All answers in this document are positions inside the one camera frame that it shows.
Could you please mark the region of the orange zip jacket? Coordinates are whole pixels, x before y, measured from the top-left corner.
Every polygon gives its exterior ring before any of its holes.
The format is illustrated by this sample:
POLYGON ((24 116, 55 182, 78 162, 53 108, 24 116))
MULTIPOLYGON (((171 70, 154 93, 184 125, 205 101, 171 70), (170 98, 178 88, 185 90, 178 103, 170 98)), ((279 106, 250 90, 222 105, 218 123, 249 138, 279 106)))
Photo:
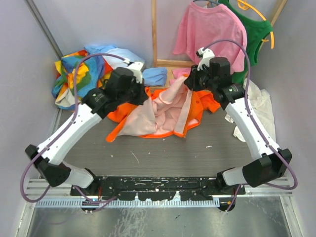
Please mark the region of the orange zip jacket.
POLYGON ((205 110, 212 113, 220 108, 209 91, 191 91, 185 86, 187 75, 180 76, 167 89, 145 92, 148 99, 143 105, 124 103, 108 114, 117 123, 106 137, 107 142, 118 136, 138 136, 141 138, 165 138, 171 135, 184 138, 188 130, 200 125, 205 110))

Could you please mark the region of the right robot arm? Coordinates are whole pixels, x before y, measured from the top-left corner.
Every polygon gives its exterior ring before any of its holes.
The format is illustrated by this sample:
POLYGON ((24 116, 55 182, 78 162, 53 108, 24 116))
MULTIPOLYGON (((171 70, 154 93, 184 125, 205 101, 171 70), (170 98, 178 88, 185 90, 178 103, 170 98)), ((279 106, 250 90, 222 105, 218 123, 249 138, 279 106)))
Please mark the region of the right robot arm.
POLYGON ((185 85, 192 91, 209 90, 215 101, 233 119, 250 150, 253 162, 221 171, 216 187, 228 194, 234 185, 258 187, 282 177, 292 159, 289 149, 281 149, 254 113, 242 85, 232 83, 230 63, 225 57, 207 56, 191 67, 185 85))

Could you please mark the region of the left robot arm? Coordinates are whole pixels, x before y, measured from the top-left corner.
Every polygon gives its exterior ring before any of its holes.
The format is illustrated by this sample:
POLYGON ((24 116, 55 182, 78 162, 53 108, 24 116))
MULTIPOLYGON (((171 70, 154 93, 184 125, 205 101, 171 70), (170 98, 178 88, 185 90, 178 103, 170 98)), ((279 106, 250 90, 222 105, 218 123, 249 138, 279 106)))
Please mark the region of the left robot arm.
POLYGON ((36 155, 35 168, 51 187, 63 183, 76 185, 88 196, 95 195, 99 184, 87 169, 66 164, 64 158, 76 142, 94 125, 124 103, 142 105, 148 98, 143 83, 143 63, 134 62, 126 68, 114 69, 104 89, 90 90, 73 114, 46 141, 38 146, 29 145, 25 152, 29 158, 36 155))

